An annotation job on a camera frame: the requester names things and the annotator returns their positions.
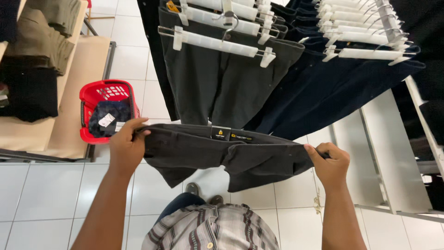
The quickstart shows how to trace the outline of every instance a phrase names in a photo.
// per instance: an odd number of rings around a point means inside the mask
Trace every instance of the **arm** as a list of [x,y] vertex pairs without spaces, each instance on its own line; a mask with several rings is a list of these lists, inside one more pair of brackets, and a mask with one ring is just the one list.
[[317,150],[328,153],[331,157],[324,160],[313,146],[305,144],[304,147],[313,161],[316,175],[325,188],[322,249],[365,250],[345,179],[350,163],[349,154],[337,148],[333,143],[321,143]]
[[148,119],[133,119],[111,137],[110,166],[97,190],[94,201],[71,250],[120,250],[127,188],[131,175],[145,152],[145,136],[149,130],[131,142],[134,129]]

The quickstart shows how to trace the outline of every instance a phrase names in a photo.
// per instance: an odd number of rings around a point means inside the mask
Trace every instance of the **navy pants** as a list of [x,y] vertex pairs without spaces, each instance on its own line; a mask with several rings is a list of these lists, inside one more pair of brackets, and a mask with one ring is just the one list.
[[166,208],[159,215],[159,218],[157,218],[155,224],[157,224],[163,217],[170,215],[181,208],[188,207],[190,205],[200,206],[205,203],[206,202],[197,195],[192,193],[181,193],[166,206]]

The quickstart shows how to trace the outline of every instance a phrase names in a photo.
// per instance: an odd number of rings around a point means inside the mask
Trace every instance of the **hand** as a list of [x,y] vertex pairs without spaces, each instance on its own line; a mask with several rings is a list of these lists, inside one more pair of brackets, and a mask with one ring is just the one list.
[[310,156],[316,175],[324,185],[325,191],[347,187],[347,169],[350,164],[350,155],[336,147],[333,143],[321,143],[316,149],[321,153],[328,153],[331,159],[322,158],[310,144],[305,144],[304,148]]
[[134,130],[143,127],[142,122],[147,120],[148,118],[129,120],[111,137],[109,171],[125,177],[131,177],[134,173],[145,153],[145,136],[151,134],[151,131],[145,130],[134,141],[131,140]]

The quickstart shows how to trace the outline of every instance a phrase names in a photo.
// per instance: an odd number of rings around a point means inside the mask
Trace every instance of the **red shopping basket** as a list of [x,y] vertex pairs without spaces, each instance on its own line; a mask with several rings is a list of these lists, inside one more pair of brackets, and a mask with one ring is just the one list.
[[130,100],[131,118],[139,118],[140,112],[134,99],[134,91],[126,81],[103,80],[89,83],[80,90],[82,129],[80,137],[89,144],[109,143],[110,137],[95,138],[89,133],[89,119],[99,101],[121,101],[126,98]]

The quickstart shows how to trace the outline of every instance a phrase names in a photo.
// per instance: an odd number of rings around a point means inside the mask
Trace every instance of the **striped shirt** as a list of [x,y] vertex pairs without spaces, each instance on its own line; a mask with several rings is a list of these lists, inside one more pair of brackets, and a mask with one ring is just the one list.
[[247,206],[188,206],[160,220],[142,250],[279,250],[270,227]]

